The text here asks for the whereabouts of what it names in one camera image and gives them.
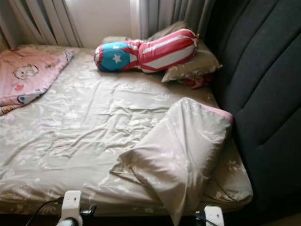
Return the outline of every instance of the pink blanket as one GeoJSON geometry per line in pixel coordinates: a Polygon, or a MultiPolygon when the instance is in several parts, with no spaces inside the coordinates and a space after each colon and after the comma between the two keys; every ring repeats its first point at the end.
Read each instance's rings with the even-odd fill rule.
{"type": "Polygon", "coordinates": [[[0,115],[24,106],[45,93],[72,52],[54,55],[25,47],[0,54],[0,115]]]}

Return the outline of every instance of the american flag pattern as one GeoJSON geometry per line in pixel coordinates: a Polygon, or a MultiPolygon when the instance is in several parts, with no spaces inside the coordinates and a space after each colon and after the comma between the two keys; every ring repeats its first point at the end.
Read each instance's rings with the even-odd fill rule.
{"type": "Polygon", "coordinates": [[[151,42],[128,40],[100,45],[94,61],[104,72],[126,71],[132,68],[152,73],[181,64],[193,57],[198,37],[189,29],[180,29],[151,42]]]}

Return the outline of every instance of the black cord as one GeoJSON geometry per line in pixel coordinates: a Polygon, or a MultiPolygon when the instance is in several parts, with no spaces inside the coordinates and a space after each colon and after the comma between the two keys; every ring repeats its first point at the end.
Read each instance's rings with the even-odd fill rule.
{"type": "Polygon", "coordinates": [[[202,217],[197,217],[197,219],[199,219],[199,220],[203,220],[203,221],[205,221],[205,222],[208,222],[209,224],[211,224],[211,225],[213,225],[213,226],[218,226],[217,224],[215,224],[215,223],[213,223],[212,221],[210,221],[210,220],[207,220],[207,219],[205,219],[205,218],[202,218],[202,217]]]}
{"type": "Polygon", "coordinates": [[[63,199],[64,197],[59,197],[55,200],[50,200],[48,202],[45,202],[44,204],[42,204],[38,209],[37,211],[30,217],[30,219],[27,221],[27,224],[25,226],[28,226],[30,224],[30,222],[34,219],[34,217],[39,213],[39,211],[46,205],[52,203],[52,202],[55,202],[57,204],[62,204],[63,203],[63,199]]]}

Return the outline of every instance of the cartoon character print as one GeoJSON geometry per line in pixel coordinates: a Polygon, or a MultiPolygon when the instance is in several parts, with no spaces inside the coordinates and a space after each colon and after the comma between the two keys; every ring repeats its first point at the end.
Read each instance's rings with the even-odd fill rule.
{"type": "Polygon", "coordinates": [[[46,68],[46,69],[50,69],[50,68],[52,68],[52,67],[54,68],[54,67],[55,67],[58,63],[60,63],[60,62],[61,62],[61,60],[58,59],[56,63],[53,62],[53,63],[51,63],[51,64],[48,64],[48,65],[45,66],[45,68],[46,68]]]}
{"type": "Polygon", "coordinates": [[[21,83],[17,83],[17,84],[14,85],[14,90],[15,91],[22,91],[23,88],[24,88],[24,85],[21,84],[21,83]]]}
{"type": "Polygon", "coordinates": [[[36,89],[34,93],[27,94],[27,95],[19,95],[17,100],[21,104],[28,104],[29,102],[33,101],[34,99],[38,98],[40,95],[45,93],[46,89],[36,89]]]}
{"type": "Polygon", "coordinates": [[[14,71],[15,77],[21,80],[27,79],[28,76],[35,76],[37,73],[39,73],[38,68],[31,64],[20,67],[14,71]]]}
{"type": "Polygon", "coordinates": [[[15,106],[13,105],[8,105],[8,106],[3,106],[1,107],[1,111],[3,114],[7,114],[8,112],[12,111],[12,110],[15,110],[15,106]]]}

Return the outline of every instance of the mattress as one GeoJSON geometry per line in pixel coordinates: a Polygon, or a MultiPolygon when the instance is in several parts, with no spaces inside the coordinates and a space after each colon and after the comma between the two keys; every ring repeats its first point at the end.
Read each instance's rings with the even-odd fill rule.
{"type": "MultiPolygon", "coordinates": [[[[63,47],[35,46],[59,53],[63,47]]],[[[162,74],[100,73],[93,49],[73,48],[73,60],[47,93],[0,117],[0,213],[32,214],[67,190],[82,191],[82,207],[98,216],[165,215],[147,187],[109,173],[183,97],[218,107],[209,87],[190,90],[161,83],[162,74]]],[[[249,203],[253,192],[230,137],[208,181],[199,208],[224,211],[249,203]]],[[[46,206],[42,214],[58,214],[46,206]]]]}

